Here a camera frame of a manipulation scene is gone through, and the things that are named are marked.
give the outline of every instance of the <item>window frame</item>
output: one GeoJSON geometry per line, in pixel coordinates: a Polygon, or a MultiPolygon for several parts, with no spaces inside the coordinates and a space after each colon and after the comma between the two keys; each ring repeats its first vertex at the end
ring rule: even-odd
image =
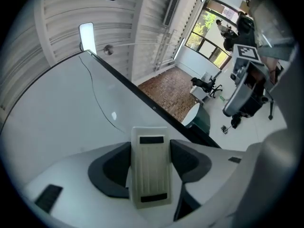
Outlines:
{"type": "MultiPolygon", "coordinates": [[[[197,35],[197,36],[199,36],[199,37],[201,37],[201,38],[202,38],[202,41],[201,41],[201,43],[199,44],[199,46],[197,47],[196,50],[194,50],[194,49],[192,49],[192,48],[190,48],[190,47],[188,47],[188,48],[190,48],[191,50],[197,52],[198,54],[200,54],[201,56],[203,56],[204,58],[206,58],[209,62],[211,62],[210,59],[211,59],[211,57],[214,55],[214,53],[217,51],[217,49],[220,49],[221,51],[223,51],[223,52],[228,56],[228,58],[224,61],[223,65],[221,65],[220,67],[219,67],[219,66],[216,66],[213,62],[211,62],[211,63],[212,63],[215,67],[217,67],[219,70],[222,70],[222,69],[227,65],[227,63],[231,60],[232,56],[231,56],[229,53],[227,53],[226,51],[224,51],[222,48],[220,48],[219,46],[217,46],[217,45],[216,45],[215,43],[213,43],[212,41],[206,39],[204,36],[201,36],[201,35],[199,35],[199,34],[193,32],[193,30],[194,30],[195,25],[197,24],[198,20],[200,19],[200,15],[202,14],[203,11],[207,11],[207,12],[209,12],[209,13],[211,13],[211,14],[214,14],[214,15],[220,17],[221,19],[223,19],[224,21],[226,21],[227,23],[231,24],[231,25],[234,26],[234,27],[237,27],[237,25],[236,25],[234,22],[232,22],[231,20],[229,20],[229,19],[227,19],[226,17],[224,17],[223,15],[217,13],[216,11],[213,11],[213,10],[207,8],[207,4],[209,3],[209,1],[210,1],[210,0],[206,0],[206,1],[205,1],[204,5],[203,5],[203,7],[202,7],[202,9],[201,9],[201,11],[200,11],[200,13],[199,13],[199,16],[197,17],[197,19],[196,19],[196,21],[195,21],[195,23],[194,23],[194,25],[193,25],[193,27],[192,27],[192,30],[191,30],[191,32],[190,32],[190,34],[189,34],[189,36],[188,36],[188,38],[187,38],[187,40],[186,40],[186,43],[185,43],[184,45],[185,45],[186,47],[188,47],[188,46],[187,46],[187,43],[188,43],[188,40],[189,40],[190,36],[192,35],[192,33],[195,34],[195,35],[197,35]],[[199,52],[199,50],[201,49],[201,47],[202,47],[202,45],[204,44],[205,41],[207,41],[208,43],[210,43],[210,44],[212,44],[213,46],[215,46],[215,49],[214,49],[214,51],[211,53],[210,57],[206,57],[205,55],[203,55],[202,53],[199,52]]],[[[227,8],[232,9],[232,10],[235,11],[236,13],[239,12],[237,9],[233,8],[232,6],[230,6],[230,5],[228,5],[228,4],[225,4],[224,2],[221,2],[221,1],[219,1],[219,0],[212,0],[212,1],[215,1],[215,2],[220,3],[221,5],[223,5],[223,6],[227,7],[227,8]]]]}

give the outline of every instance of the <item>black cable on floor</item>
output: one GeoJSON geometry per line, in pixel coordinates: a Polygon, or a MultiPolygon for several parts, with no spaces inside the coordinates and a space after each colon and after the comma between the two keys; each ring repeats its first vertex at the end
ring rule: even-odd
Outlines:
{"type": "Polygon", "coordinates": [[[87,68],[87,66],[83,63],[83,61],[81,60],[81,57],[80,56],[78,56],[79,57],[79,59],[80,59],[80,61],[81,61],[81,63],[86,67],[86,69],[87,69],[87,71],[89,72],[89,74],[90,74],[90,77],[91,77],[91,82],[92,82],[92,90],[93,90],[93,94],[94,94],[94,97],[95,97],[95,100],[96,100],[96,102],[97,102],[97,104],[98,104],[98,106],[99,106],[99,108],[100,108],[100,110],[101,110],[101,112],[103,113],[103,115],[104,115],[104,117],[106,118],[106,120],[108,120],[108,122],[114,127],[114,128],[116,128],[117,130],[119,130],[119,131],[121,131],[122,133],[125,133],[124,131],[122,131],[122,130],[120,130],[118,127],[116,127],[107,117],[106,117],[106,115],[105,115],[105,113],[104,113],[104,111],[102,110],[102,108],[101,108],[101,106],[100,106],[100,104],[99,104],[99,102],[98,102],[98,100],[97,100],[97,97],[96,97],[96,94],[95,94],[95,90],[94,90],[94,84],[93,84],[93,78],[92,78],[92,74],[91,74],[91,72],[90,72],[90,70],[87,68]]]}

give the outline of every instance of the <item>brick floor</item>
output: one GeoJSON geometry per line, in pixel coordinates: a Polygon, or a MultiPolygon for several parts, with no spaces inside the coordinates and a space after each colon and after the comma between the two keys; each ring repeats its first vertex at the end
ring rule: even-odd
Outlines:
{"type": "Polygon", "coordinates": [[[138,87],[168,113],[182,122],[188,111],[195,105],[190,94],[192,77],[174,67],[138,87]]]}

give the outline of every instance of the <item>green tree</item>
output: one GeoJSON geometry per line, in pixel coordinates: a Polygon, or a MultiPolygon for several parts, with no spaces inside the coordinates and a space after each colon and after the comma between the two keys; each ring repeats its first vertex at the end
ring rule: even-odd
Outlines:
{"type": "MultiPolygon", "coordinates": [[[[216,16],[212,13],[209,13],[207,11],[205,11],[205,14],[202,15],[203,17],[203,23],[201,22],[197,22],[193,28],[193,32],[195,32],[196,34],[199,34],[201,36],[205,36],[206,33],[208,32],[208,30],[210,29],[211,25],[213,24],[213,22],[216,19],[216,16]]],[[[196,35],[194,33],[191,33],[189,36],[189,39],[187,41],[186,46],[196,50],[201,41],[202,41],[202,37],[196,35]]]]}

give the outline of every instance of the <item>office chair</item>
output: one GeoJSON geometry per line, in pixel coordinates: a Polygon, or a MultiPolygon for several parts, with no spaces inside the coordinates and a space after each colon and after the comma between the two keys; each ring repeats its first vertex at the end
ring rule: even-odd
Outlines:
{"type": "Polygon", "coordinates": [[[219,87],[222,87],[222,85],[219,85],[215,87],[215,78],[212,78],[212,76],[209,79],[209,83],[206,83],[198,78],[192,78],[191,82],[194,86],[200,87],[203,89],[204,92],[210,93],[209,96],[215,98],[214,94],[217,91],[223,91],[222,89],[219,89],[219,87]]]}

